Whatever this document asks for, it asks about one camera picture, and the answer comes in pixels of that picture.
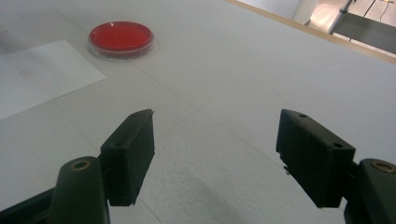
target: floor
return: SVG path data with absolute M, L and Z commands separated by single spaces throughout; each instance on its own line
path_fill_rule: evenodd
M 346 0 L 318 0 L 318 5 L 312 13 L 309 26 L 327 33 L 338 14 L 338 10 L 343 7 L 346 2 Z M 391 26 L 396 26 L 396 5 L 392 1 L 391 3 L 388 3 L 378 0 L 357 0 L 356 2 L 352 2 L 350 5 L 349 13 L 363 16 L 373 21 L 380 21 Z M 345 40 L 349 40 L 347 37 L 338 34 L 334 35 Z M 374 48 L 359 41 L 350 41 L 368 49 L 374 49 L 389 56 L 396 57 L 395 54 L 386 52 L 382 49 Z

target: red petri dish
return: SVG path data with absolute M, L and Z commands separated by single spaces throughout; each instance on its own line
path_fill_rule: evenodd
M 142 24 L 113 21 L 95 27 L 89 36 L 94 53 L 109 59 L 128 59 L 146 53 L 154 35 Z

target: white table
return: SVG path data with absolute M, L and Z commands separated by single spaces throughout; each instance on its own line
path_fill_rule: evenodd
M 146 56 L 106 61 L 87 36 L 108 21 L 155 35 Z M 396 66 L 224 1 L 4 0 L 0 52 L 65 39 L 106 79 L 0 120 L 0 210 L 55 185 L 58 169 L 152 108 L 156 155 L 135 207 L 112 223 L 343 223 L 317 209 L 275 150 L 281 108 L 396 162 Z

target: petri dish lid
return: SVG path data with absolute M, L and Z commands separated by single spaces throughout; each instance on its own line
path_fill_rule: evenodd
M 142 24 L 113 21 L 95 27 L 89 36 L 92 51 L 107 58 L 133 58 L 145 53 L 154 35 Z

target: paper sheet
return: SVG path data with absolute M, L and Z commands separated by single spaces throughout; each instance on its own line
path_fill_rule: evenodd
M 0 56 L 0 119 L 104 78 L 66 40 Z

